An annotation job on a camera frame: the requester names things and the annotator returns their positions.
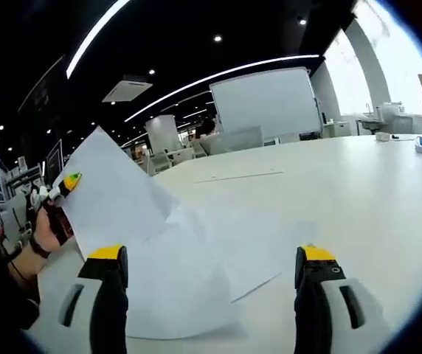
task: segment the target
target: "person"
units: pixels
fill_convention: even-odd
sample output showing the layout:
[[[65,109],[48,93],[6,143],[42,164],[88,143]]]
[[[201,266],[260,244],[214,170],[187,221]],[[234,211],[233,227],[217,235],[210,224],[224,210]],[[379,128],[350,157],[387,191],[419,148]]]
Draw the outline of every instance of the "person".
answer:
[[[46,265],[47,259],[28,243],[14,259],[3,247],[4,230],[0,229],[0,350],[21,349],[37,353],[38,349],[22,331],[38,316],[40,301],[37,289],[37,274]],[[32,237],[35,244],[45,252],[60,248],[60,243],[51,229],[44,207],[38,210],[36,228]]]

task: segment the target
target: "table surface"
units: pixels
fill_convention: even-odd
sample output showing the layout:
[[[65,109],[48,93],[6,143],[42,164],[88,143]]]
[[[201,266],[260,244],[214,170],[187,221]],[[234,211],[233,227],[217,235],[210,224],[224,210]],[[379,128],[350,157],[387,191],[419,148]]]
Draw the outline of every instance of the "table surface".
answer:
[[[318,246],[369,289],[397,330],[422,301],[422,155],[407,140],[414,137],[377,142],[346,136],[259,147],[187,161],[154,178],[191,205],[232,191],[243,207],[265,208],[288,225],[312,223]],[[71,282],[79,267],[70,240],[40,274],[42,292]],[[128,339],[128,350],[292,353],[294,298],[290,267],[238,301],[240,323],[189,339]]]

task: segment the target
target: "ceiling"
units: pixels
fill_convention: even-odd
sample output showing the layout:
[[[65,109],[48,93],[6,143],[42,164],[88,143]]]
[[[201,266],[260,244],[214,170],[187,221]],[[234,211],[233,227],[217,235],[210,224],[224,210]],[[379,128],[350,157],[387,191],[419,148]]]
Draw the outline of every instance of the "ceiling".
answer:
[[[240,70],[181,91],[124,122],[212,74],[272,58],[324,54],[350,22],[354,0],[130,0],[93,40],[69,80],[65,71],[73,54],[115,1],[10,2],[15,4],[3,4],[0,11],[0,157],[8,168],[20,155],[27,156],[28,164],[42,161],[59,138],[68,153],[97,125],[121,145],[144,133],[144,123],[161,112],[174,114],[177,125],[205,119],[207,112],[183,117],[213,110],[206,92],[213,81],[288,66],[314,70],[321,58]],[[305,26],[300,18],[307,19]],[[220,43],[213,40],[217,34]],[[124,75],[153,86],[131,102],[102,103]]]

